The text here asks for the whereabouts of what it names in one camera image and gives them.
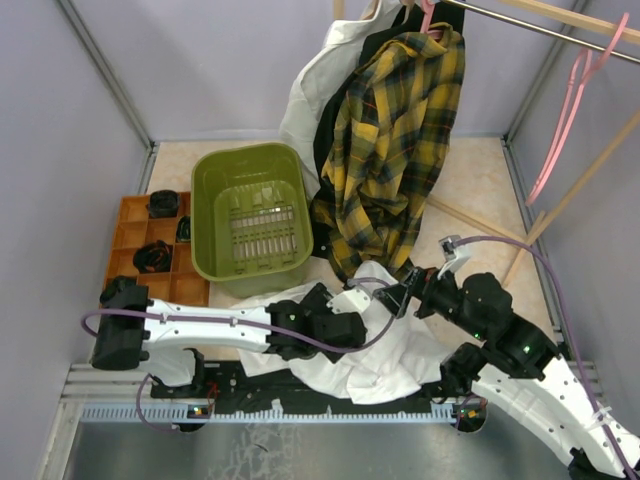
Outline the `yellow plaid shirt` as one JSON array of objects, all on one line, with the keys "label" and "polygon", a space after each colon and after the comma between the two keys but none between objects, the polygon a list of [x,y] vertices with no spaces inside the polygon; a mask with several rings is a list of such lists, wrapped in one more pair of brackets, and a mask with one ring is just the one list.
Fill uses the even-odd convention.
[{"label": "yellow plaid shirt", "polygon": [[366,261],[396,278],[412,267],[426,200],[449,150],[465,74],[465,41],[403,32],[385,42],[346,90],[311,217],[328,230],[341,280]]}]

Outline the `pink hanger with plaid shirt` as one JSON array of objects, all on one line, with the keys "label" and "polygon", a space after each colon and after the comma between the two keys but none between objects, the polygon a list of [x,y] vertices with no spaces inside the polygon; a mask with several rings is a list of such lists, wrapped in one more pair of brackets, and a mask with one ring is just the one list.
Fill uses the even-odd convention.
[{"label": "pink hanger with plaid shirt", "polygon": [[421,23],[420,32],[429,36],[430,38],[440,41],[443,36],[443,32],[439,29],[434,29],[431,27],[435,7],[438,3],[438,0],[421,0],[420,7],[423,11],[423,19]]}]

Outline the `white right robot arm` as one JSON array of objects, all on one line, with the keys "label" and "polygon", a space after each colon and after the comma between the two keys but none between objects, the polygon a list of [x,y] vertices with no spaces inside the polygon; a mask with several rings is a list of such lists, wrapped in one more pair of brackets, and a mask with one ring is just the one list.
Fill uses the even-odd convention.
[{"label": "white right robot arm", "polygon": [[395,317],[420,302],[415,317],[439,315],[473,337],[440,365],[443,396],[475,395],[542,441],[573,479],[636,479],[639,438],[592,398],[559,347],[516,314],[491,273],[458,284],[452,273],[414,269],[375,291]]}]

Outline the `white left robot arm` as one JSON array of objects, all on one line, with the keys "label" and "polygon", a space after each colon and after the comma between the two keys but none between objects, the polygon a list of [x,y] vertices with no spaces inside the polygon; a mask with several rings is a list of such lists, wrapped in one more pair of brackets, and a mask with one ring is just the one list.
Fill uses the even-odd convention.
[{"label": "white left robot arm", "polygon": [[99,310],[91,365],[102,371],[139,370],[194,397],[208,384],[198,347],[229,347],[284,361],[323,354],[336,362],[364,349],[362,316],[371,303],[359,288],[333,295],[316,283],[301,301],[218,309],[152,299],[148,287],[128,285]]}]

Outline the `pink plastic hanger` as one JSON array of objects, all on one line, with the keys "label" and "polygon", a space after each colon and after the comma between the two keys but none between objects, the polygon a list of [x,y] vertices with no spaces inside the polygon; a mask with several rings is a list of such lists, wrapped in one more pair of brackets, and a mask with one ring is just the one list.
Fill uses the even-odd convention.
[{"label": "pink plastic hanger", "polygon": [[555,132],[543,166],[541,167],[541,170],[525,201],[526,206],[533,205],[551,177],[572,129],[582,101],[584,90],[594,74],[603,68],[609,57],[612,55],[615,47],[622,38],[624,29],[628,25],[629,17],[630,14],[628,12],[625,12],[622,15],[607,47],[596,59],[593,59],[594,54],[586,47],[582,48],[576,56],[568,76],[565,98],[563,100]]}]

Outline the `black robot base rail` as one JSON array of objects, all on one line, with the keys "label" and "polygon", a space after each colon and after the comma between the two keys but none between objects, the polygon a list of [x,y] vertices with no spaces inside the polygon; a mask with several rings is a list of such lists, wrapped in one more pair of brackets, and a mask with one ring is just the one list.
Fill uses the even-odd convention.
[{"label": "black robot base rail", "polygon": [[422,385],[411,395],[373,405],[356,405],[317,392],[297,379],[290,370],[249,377],[238,361],[205,362],[196,368],[191,384],[168,387],[156,380],[151,387],[154,399],[198,399],[212,402],[217,414],[258,413],[280,402],[286,414],[396,414],[429,413],[434,399],[465,397],[471,393],[471,381],[451,363],[441,368],[442,379]]}]

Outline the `white collared shirt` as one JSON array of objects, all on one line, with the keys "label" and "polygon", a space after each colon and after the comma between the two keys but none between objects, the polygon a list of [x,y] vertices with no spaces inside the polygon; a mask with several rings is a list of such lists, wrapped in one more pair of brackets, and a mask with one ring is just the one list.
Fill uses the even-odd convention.
[{"label": "white collared shirt", "polygon": [[421,386],[441,380],[440,365],[453,352],[442,344],[424,321],[406,314],[393,320],[390,312],[373,300],[361,314],[367,338],[388,331],[373,346],[331,362],[324,353],[311,359],[285,361],[277,355],[238,352],[250,377],[288,369],[316,392],[359,405],[391,402],[417,392]]}]

